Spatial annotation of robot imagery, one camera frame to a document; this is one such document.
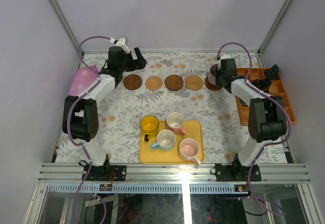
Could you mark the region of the pink mug cream inside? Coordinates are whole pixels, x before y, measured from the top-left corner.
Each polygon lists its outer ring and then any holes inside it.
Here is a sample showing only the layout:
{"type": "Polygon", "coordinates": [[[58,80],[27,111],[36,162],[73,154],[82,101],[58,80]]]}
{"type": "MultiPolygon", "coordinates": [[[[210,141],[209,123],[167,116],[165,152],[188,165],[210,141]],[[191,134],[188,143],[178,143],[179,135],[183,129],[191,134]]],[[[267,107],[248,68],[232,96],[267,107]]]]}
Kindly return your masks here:
{"type": "Polygon", "coordinates": [[[187,135],[187,130],[184,128],[185,119],[182,114],[173,112],[166,119],[169,130],[175,134],[187,135]]]}

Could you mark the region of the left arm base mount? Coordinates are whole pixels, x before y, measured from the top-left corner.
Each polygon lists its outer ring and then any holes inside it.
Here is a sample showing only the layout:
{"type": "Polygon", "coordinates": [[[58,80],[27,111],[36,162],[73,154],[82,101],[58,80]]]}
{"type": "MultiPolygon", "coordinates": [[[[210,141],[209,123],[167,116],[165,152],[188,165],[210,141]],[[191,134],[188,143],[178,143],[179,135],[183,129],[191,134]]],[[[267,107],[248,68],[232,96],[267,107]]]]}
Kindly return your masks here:
{"type": "Polygon", "coordinates": [[[88,175],[90,164],[81,160],[78,165],[83,168],[82,179],[85,181],[121,182],[126,179],[127,166],[111,165],[108,157],[106,157],[103,166],[92,166],[88,175]]]}

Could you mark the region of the purple mug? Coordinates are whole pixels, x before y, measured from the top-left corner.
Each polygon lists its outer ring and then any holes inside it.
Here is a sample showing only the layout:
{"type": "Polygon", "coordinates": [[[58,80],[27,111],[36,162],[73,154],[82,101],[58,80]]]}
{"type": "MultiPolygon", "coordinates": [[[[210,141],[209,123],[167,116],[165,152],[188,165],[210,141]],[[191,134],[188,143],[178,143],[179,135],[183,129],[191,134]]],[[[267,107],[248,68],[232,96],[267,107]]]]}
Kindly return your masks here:
{"type": "Polygon", "coordinates": [[[218,64],[214,64],[210,67],[209,74],[208,74],[208,81],[213,86],[216,85],[216,70],[218,69],[218,64]]]}

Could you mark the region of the brown wooden coaster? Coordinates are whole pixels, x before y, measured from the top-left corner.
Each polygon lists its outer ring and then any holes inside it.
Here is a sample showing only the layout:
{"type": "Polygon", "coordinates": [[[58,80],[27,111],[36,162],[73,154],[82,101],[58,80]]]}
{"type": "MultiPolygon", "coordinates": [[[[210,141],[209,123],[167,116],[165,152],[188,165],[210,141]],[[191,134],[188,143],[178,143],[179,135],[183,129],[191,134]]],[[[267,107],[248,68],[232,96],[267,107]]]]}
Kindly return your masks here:
{"type": "Polygon", "coordinates": [[[136,74],[128,75],[125,77],[123,85],[128,90],[137,90],[142,86],[142,78],[136,74]]]}
{"type": "Polygon", "coordinates": [[[211,84],[208,80],[208,77],[205,78],[204,84],[211,91],[218,91],[218,90],[222,89],[222,87],[218,87],[218,86],[211,84]]]}
{"type": "Polygon", "coordinates": [[[168,90],[178,91],[183,87],[184,81],[179,75],[169,75],[165,79],[165,86],[168,90]]]}

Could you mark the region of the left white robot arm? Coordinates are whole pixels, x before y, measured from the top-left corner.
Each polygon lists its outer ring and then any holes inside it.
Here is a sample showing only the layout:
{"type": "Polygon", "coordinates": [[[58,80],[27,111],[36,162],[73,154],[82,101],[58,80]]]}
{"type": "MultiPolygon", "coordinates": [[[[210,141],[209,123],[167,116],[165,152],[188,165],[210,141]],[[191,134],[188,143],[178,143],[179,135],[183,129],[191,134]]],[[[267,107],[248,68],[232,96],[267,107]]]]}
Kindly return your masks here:
{"type": "Polygon", "coordinates": [[[105,165],[107,155],[102,149],[97,133],[99,130],[98,104],[122,81],[124,72],[144,69],[147,61],[138,47],[136,57],[126,44],[126,38],[108,39],[112,46],[103,67],[85,65],[73,78],[68,96],[64,101],[62,130],[75,146],[81,146],[95,166],[93,174],[99,180],[107,180],[111,168],[105,165]]]}

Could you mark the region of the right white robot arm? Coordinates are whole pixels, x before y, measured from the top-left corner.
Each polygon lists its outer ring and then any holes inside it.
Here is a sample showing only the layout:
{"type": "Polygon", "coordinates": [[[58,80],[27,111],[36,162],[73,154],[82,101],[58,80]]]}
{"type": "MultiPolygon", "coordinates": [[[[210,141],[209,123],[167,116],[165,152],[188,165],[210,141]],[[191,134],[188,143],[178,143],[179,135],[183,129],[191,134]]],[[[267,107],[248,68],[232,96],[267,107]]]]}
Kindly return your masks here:
{"type": "Polygon", "coordinates": [[[234,58],[218,55],[214,75],[216,86],[224,88],[249,106],[249,138],[234,157],[231,169],[232,176],[241,181],[249,176],[249,166],[256,163],[265,147],[284,142],[283,136],[289,134],[287,125],[291,120],[284,109],[283,98],[264,93],[247,77],[239,76],[234,58]]]}

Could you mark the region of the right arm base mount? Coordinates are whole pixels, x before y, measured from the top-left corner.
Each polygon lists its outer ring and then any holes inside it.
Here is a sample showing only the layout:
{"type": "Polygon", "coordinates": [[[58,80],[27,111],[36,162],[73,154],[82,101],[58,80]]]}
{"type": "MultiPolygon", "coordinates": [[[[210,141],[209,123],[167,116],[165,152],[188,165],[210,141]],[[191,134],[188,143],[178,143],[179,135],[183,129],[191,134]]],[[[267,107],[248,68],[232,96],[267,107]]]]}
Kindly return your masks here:
{"type": "Polygon", "coordinates": [[[219,182],[247,182],[248,176],[251,182],[260,182],[262,177],[259,166],[253,165],[251,171],[250,168],[251,166],[242,166],[236,154],[231,165],[215,164],[210,174],[214,175],[219,182]]]}

